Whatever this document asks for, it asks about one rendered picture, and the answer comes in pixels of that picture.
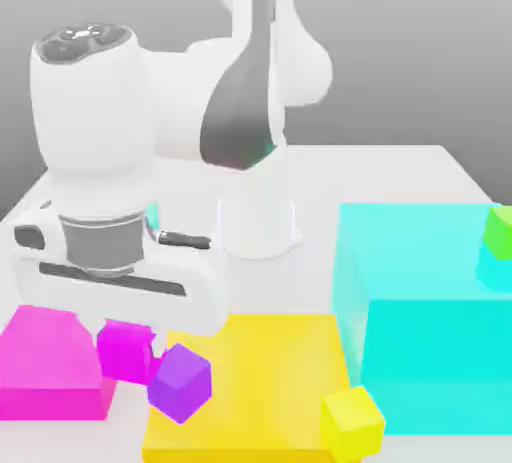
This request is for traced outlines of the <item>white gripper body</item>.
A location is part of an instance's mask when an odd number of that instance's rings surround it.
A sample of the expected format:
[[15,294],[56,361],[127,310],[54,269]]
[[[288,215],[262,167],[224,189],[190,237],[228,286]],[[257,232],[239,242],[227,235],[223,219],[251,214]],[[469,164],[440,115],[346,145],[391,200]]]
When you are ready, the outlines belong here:
[[13,252],[23,302],[153,329],[213,335],[229,300],[222,280],[197,251],[164,247],[118,273],[91,273],[42,250]]

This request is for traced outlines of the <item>small magenta cube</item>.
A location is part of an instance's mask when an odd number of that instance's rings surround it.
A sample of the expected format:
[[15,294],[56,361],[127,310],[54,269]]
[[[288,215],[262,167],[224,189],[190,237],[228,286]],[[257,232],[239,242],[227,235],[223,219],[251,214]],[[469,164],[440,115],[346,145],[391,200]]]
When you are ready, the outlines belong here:
[[102,375],[148,385],[160,364],[153,354],[155,337],[149,326],[107,319],[96,338]]

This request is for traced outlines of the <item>small purple cube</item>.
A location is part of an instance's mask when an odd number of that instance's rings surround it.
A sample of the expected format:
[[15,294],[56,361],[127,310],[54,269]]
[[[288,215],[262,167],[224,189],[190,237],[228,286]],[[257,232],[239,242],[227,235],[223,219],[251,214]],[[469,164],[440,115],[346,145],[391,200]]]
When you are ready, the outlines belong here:
[[179,424],[212,396],[209,360],[177,343],[168,349],[147,387],[149,403]]

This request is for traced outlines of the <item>small yellow cube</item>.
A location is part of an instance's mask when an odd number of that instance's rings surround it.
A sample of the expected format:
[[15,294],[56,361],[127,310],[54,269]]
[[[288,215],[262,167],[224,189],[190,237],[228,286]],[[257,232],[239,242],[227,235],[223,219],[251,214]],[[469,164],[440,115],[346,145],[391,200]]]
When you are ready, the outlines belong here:
[[361,385],[322,398],[320,432],[336,463],[359,463],[381,450],[385,418]]

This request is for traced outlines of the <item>small green cube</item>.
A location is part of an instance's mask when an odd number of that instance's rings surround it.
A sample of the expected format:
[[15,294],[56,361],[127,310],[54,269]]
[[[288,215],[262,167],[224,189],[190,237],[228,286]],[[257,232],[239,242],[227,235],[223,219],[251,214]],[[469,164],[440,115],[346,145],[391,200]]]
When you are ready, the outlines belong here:
[[490,208],[484,241],[497,259],[512,260],[512,205]]

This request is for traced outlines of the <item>large yellow box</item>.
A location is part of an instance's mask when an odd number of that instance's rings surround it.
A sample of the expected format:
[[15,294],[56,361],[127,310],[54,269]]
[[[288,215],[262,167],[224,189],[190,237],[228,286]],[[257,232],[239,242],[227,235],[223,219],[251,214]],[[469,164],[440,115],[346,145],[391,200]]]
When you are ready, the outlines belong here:
[[322,398],[348,385],[332,314],[233,314],[215,336],[171,331],[211,362],[213,395],[185,423],[151,409],[144,463],[334,463]]

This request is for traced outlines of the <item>large magenta box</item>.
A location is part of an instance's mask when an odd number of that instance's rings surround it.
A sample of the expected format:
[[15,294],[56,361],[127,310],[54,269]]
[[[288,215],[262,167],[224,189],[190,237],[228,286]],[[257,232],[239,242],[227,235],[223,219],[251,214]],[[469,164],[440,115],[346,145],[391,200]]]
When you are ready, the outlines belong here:
[[21,305],[0,333],[0,421],[101,421],[115,388],[71,312]]

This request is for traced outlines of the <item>large cyan box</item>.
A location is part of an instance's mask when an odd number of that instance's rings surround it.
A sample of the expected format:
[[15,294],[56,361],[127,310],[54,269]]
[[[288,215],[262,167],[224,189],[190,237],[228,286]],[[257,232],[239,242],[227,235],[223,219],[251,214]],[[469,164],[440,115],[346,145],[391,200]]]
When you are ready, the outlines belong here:
[[512,259],[490,203],[344,203],[332,310],[390,435],[512,435]]

